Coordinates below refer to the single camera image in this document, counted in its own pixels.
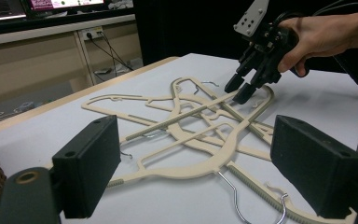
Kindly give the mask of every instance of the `human hand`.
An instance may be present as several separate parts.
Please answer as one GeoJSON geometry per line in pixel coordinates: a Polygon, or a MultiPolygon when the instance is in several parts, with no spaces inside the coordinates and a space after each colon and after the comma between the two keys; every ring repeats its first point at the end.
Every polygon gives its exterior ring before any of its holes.
{"type": "Polygon", "coordinates": [[[296,46],[287,52],[278,65],[283,73],[294,67],[303,77],[305,61],[312,57],[330,57],[344,52],[351,45],[350,26],[345,15],[292,18],[279,26],[293,30],[298,38],[296,46]]]}

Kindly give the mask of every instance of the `white table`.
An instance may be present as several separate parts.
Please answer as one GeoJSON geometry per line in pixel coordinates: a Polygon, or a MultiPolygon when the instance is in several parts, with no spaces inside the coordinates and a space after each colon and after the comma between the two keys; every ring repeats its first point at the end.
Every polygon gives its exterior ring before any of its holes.
{"type": "MultiPolygon", "coordinates": [[[[0,164],[7,176],[20,170],[45,166],[70,139],[102,114],[82,109],[88,99],[106,94],[160,96],[170,94],[170,84],[179,77],[196,77],[219,85],[207,85],[217,95],[234,74],[235,60],[189,54],[157,66],[142,74],[76,98],[38,116],[0,130],[0,164]]],[[[270,85],[275,101],[257,120],[273,125],[275,116],[302,119],[343,144],[356,149],[358,143],[358,87],[348,75],[310,71],[305,78],[290,72],[277,84],[270,85]]],[[[242,111],[250,110],[250,103],[242,111]]],[[[149,119],[161,119],[160,113],[142,111],[141,104],[122,109],[140,113],[149,119]]],[[[139,130],[141,126],[120,120],[120,135],[139,130]]],[[[115,176],[136,171],[136,158],[143,150],[157,149],[170,143],[166,135],[142,139],[123,146],[115,176]]],[[[249,133],[242,142],[249,147],[269,150],[267,144],[249,133]]],[[[177,153],[172,161],[185,161],[187,154],[177,153]]],[[[232,158],[260,182],[285,189],[297,208],[313,213],[298,191],[269,161],[243,154],[232,158]]],[[[226,168],[221,172],[237,188],[239,208],[252,223],[275,223],[280,213],[243,185],[226,168]]],[[[89,219],[64,219],[63,223],[241,223],[233,204],[232,188],[216,174],[186,180],[148,177],[108,189],[89,219]]]]}

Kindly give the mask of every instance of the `power socket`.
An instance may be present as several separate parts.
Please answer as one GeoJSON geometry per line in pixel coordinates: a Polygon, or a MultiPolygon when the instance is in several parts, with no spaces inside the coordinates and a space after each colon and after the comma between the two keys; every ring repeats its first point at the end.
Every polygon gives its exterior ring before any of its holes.
{"type": "Polygon", "coordinates": [[[83,35],[83,40],[90,40],[88,34],[92,36],[92,39],[103,37],[103,27],[96,26],[89,29],[84,29],[81,31],[83,35]]]}

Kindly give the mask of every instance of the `monitor screen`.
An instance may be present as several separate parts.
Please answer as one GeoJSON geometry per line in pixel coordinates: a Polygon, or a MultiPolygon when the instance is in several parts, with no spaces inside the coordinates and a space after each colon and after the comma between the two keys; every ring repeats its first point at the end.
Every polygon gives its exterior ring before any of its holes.
{"type": "Polygon", "coordinates": [[[103,0],[28,0],[32,11],[46,11],[103,4],[103,0]]]}
{"type": "Polygon", "coordinates": [[[25,18],[20,1],[0,0],[0,21],[18,18],[25,18]]]}

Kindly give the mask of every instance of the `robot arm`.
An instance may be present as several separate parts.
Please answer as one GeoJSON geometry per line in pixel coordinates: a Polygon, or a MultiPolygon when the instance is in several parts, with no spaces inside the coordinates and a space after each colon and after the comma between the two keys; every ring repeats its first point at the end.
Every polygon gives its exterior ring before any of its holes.
{"type": "Polygon", "coordinates": [[[240,67],[225,87],[226,92],[237,90],[243,78],[253,69],[256,71],[250,83],[245,83],[233,100],[246,103],[257,88],[266,83],[276,83],[281,78],[278,63],[283,55],[296,45],[296,35],[292,31],[278,27],[288,18],[304,16],[301,13],[285,12],[273,23],[262,22],[267,12],[269,0],[255,0],[244,13],[234,30],[251,42],[240,58],[240,67]]]}

